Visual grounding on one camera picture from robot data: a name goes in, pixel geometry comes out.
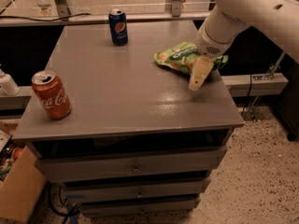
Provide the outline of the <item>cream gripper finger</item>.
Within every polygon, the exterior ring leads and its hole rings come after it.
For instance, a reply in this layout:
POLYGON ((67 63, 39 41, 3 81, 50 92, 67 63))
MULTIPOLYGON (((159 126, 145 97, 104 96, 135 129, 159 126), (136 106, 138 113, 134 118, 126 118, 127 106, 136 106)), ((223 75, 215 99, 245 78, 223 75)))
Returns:
POLYGON ((213 66, 213 60, 206 56, 192 60, 192 72, 189 81, 191 91, 198 91, 202 87, 213 66))

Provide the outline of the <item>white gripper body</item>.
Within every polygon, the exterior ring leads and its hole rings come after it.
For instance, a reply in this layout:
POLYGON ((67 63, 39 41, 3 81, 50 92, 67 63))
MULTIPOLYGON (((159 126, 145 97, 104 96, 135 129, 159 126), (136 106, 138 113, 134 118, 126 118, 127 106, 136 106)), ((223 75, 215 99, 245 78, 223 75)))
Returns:
POLYGON ((228 42, 215 41, 208 36, 206 26, 202 24, 196 33, 196 47, 202 56, 210 58, 220 57, 233 44, 232 40, 228 42))

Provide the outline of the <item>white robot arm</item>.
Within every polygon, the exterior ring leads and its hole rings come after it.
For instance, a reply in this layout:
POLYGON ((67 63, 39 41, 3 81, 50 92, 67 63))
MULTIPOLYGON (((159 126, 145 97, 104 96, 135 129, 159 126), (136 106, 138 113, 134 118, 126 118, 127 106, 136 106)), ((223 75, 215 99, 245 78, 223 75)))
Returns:
POLYGON ((212 70, 213 59, 230 48, 250 26, 299 62, 299 2, 296 0, 215 0, 196 34, 200 57, 192 66, 189 89, 199 90, 212 70))

